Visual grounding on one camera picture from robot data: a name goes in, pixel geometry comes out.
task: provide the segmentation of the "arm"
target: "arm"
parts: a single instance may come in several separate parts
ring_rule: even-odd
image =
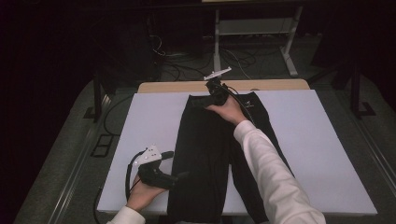
[[[134,178],[134,184],[127,204],[107,224],[144,224],[146,220],[139,214],[140,211],[147,207],[157,195],[165,191],[165,189],[142,183],[138,175]]]
[[[271,223],[325,223],[323,214],[309,204],[306,193],[280,159],[271,141],[245,118],[232,97],[223,106],[211,105],[207,109],[236,126],[235,139],[244,150]]]

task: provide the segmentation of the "black pants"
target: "black pants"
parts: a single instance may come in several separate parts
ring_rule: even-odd
[[[284,158],[271,127],[268,112],[256,93],[238,96],[246,104],[256,127],[273,142]],[[229,165],[233,183],[247,212],[256,223],[267,221],[262,197],[243,150],[233,137],[234,126],[213,111],[192,106],[190,96],[180,121],[172,175],[190,172],[169,192],[167,213],[171,223],[219,223],[224,206]]]

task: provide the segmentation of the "hand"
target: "hand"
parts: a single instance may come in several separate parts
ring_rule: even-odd
[[[230,121],[235,126],[240,122],[247,120],[245,115],[242,113],[240,105],[231,95],[228,96],[228,99],[224,105],[210,105],[206,109],[218,113],[222,118]]]
[[[147,207],[157,195],[166,191],[166,189],[160,189],[146,185],[140,181],[139,175],[134,178],[134,187],[131,189],[131,195],[129,196],[127,207],[134,209],[136,212],[140,212],[143,208]]]

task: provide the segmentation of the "white shirt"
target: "white shirt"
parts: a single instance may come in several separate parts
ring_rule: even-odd
[[[309,204],[308,196],[261,130],[245,120],[236,126],[233,136],[244,150],[264,201],[265,214],[272,224],[326,223],[323,214]],[[108,222],[126,223],[143,224],[145,219],[124,206]]]

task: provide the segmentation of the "person's left hand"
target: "person's left hand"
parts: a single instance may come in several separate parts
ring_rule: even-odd
[[[138,183],[131,189],[131,195],[126,204],[127,207],[134,209],[136,212],[140,212],[143,208],[147,207],[157,195],[166,191],[166,189],[160,189],[142,183],[139,175],[136,175],[134,178],[134,184],[136,182]]]

